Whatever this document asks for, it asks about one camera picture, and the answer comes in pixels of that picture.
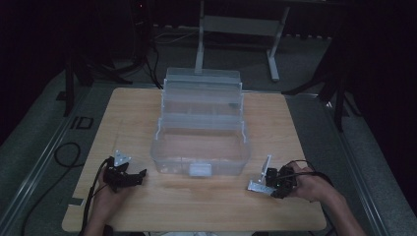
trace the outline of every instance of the metal stand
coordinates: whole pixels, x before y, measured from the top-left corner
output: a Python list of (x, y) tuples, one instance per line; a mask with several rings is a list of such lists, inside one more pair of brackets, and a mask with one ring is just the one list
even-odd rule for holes
[(280, 21), (257, 20), (257, 19), (242, 19), (229, 18), (219, 16), (205, 15), (205, 1), (201, 0), (200, 5), (200, 30), (199, 30), (199, 47), (196, 58), (196, 74), (203, 70), (205, 46), (204, 33), (205, 31), (218, 31), (229, 33), (244, 33), (253, 35), (273, 36), (274, 41), (271, 49), (267, 51), (267, 58), (270, 70), (270, 76), (273, 81), (279, 80), (278, 69), (276, 68), (275, 53), (282, 36), (282, 31), (285, 26), (289, 7), (284, 8), (283, 15)]

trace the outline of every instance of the transparent plastic box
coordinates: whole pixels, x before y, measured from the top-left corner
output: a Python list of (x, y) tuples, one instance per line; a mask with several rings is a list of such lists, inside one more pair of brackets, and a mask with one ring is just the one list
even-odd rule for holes
[(239, 73), (169, 68), (150, 149), (156, 169), (239, 175), (250, 155)]

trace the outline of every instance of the black cable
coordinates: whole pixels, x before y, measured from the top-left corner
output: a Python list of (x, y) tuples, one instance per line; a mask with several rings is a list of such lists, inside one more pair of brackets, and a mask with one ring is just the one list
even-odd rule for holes
[[(64, 146), (68, 146), (68, 145), (72, 145), (72, 146), (75, 146), (76, 148), (77, 148), (77, 155), (76, 155), (76, 158), (74, 159), (74, 161), (70, 164), (70, 165), (66, 165), (66, 164), (62, 164), (59, 160), (58, 160), (58, 157), (57, 157), (57, 152), (58, 152), (58, 150), (60, 150), (62, 147), (64, 147)], [(81, 148), (80, 148), (80, 146), (78, 145), (78, 144), (76, 144), (76, 143), (73, 143), (73, 142), (69, 142), (69, 143), (66, 143), (66, 144), (63, 144), (63, 145), (61, 145), (61, 146), (59, 146), (55, 151), (54, 151), (54, 157), (55, 157), (55, 160), (57, 160), (57, 162), (58, 162), (58, 164), (59, 165), (61, 165), (61, 166), (63, 166), (63, 167), (67, 167), (67, 170), (64, 172), (64, 174), (62, 174), (61, 175), (61, 177), (51, 186), (51, 187), (49, 187), (49, 189), (48, 190), (46, 190), (46, 192), (45, 193), (43, 193), (43, 195), (34, 203), (34, 205), (31, 207), (31, 209), (29, 210), (29, 212), (28, 212), (28, 214), (27, 214), (27, 216), (25, 217), (25, 220), (24, 220), (24, 222), (23, 222), (23, 225), (22, 225), (22, 230), (21, 230), (21, 235), (22, 236), (25, 236), (25, 230), (26, 230), (26, 226), (27, 226), (27, 223), (28, 223), (28, 220), (29, 220), (29, 218), (30, 218), (30, 215), (33, 213), (33, 211), (34, 211), (34, 209), (39, 205), (39, 203), (43, 200), (43, 198), (59, 183), (59, 182), (61, 182), (61, 180), (68, 174), (68, 172), (70, 172), (73, 168), (76, 168), (76, 167), (80, 167), (80, 166), (83, 166), (84, 164), (78, 164), (78, 165), (76, 165), (76, 163), (77, 163), (77, 161), (79, 160), (79, 158), (80, 158), (80, 156), (81, 156)]]
[(108, 158), (105, 159), (98, 167), (97, 173), (95, 174), (94, 181), (92, 182), (92, 186), (89, 188), (89, 196), (87, 197), (86, 205), (84, 207), (84, 215), (83, 215), (83, 225), (79, 235), (84, 234), (84, 230), (86, 229), (88, 220), (89, 220), (89, 206), (91, 205), (91, 200), (94, 195), (95, 184), (97, 183), (98, 176), (100, 175), (101, 169), (103, 168), (104, 164), (108, 162)]
[(325, 218), (328, 220), (328, 223), (331, 226), (331, 229), (328, 231), (328, 233), (326, 233), (326, 236), (331, 235), (332, 232), (335, 232), (335, 234), (337, 235), (337, 231), (335, 230), (334, 224), (333, 222), (331, 222), (331, 219), (328, 216), (328, 213), (324, 209), (323, 209), (323, 213), (325, 214)]
[(103, 187), (97, 189), (97, 191), (95, 191), (95, 193), (92, 195), (92, 197), (94, 197), (96, 194), (98, 194), (98, 192), (100, 192), (102, 189), (104, 189), (105, 187), (107, 187), (108, 185), (104, 185)]

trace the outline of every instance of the dark background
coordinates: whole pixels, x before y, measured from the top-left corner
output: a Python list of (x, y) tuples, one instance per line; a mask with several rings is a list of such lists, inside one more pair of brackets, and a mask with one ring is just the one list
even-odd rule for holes
[[(155, 1), (153, 21), (160, 27), (197, 26), (199, 2)], [(208, 1), (207, 11), (236, 17), (280, 17), (281, 6), (275, 1), (242, 2)], [(342, 20), (353, 20), (349, 35), (360, 41), (360, 50), (348, 76), (348, 89), (416, 212), (417, 3), (357, 1), (363, 8), (355, 19), (349, 19), (352, 16), (345, 14), (346, 8), (291, 4), (284, 30), (287, 36), (337, 37)], [(79, 48), (98, 63), (109, 60), (111, 45), (92, 0), (1, 1), (0, 30), (0, 143), (46, 84), (63, 70), (68, 48)], [(348, 50), (348, 42), (336, 51)]]

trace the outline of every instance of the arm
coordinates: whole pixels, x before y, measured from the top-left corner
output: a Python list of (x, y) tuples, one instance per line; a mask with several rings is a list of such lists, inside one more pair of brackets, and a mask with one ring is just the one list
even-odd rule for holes
[[(295, 162), (291, 163), (291, 166), (296, 173), (312, 171), (309, 167), (301, 169)], [(339, 235), (366, 235), (353, 216), (346, 199), (323, 178), (312, 175), (297, 176), (297, 187), (292, 191), (290, 197), (320, 202), (327, 206)]]
[(98, 184), (84, 236), (102, 236), (105, 224), (110, 221), (111, 217), (133, 191), (133, 187), (129, 187), (122, 188), (118, 193), (114, 193), (103, 182), (103, 171), (98, 177)]

